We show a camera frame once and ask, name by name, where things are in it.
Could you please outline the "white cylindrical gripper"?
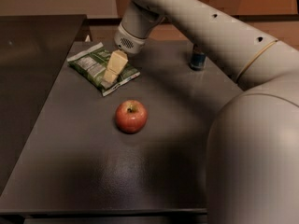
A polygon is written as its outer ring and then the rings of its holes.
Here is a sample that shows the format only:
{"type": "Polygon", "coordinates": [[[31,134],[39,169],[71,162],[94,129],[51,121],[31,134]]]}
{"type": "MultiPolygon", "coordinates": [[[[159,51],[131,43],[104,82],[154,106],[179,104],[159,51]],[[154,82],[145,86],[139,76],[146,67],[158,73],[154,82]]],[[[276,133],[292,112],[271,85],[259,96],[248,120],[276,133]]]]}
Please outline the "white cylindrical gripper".
{"type": "Polygon", "coordinates": [[[113,51],[110,56],[103,76],[104,83],[110,85],[115,82],[128,63],[127,54],[138,54],[143,49],[151,31],[163,19],[162,15],[146,10],[133,1],[129,3],[114,36],[115,44],[119,49],[113,51]]]}

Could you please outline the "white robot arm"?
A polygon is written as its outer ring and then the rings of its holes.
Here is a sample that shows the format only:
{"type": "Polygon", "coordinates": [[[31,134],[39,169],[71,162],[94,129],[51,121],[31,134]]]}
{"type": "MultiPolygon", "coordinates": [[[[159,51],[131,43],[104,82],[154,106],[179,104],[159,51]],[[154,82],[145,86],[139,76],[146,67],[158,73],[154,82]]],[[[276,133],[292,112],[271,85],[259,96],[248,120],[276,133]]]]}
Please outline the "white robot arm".
{"type": "Polygon", "coordinates": [[[162,19],[242,89],[209,131],[208,224],[299,224],[299,51],[198,0],[131,0],[116,44],[136,55],[162,19]]]}

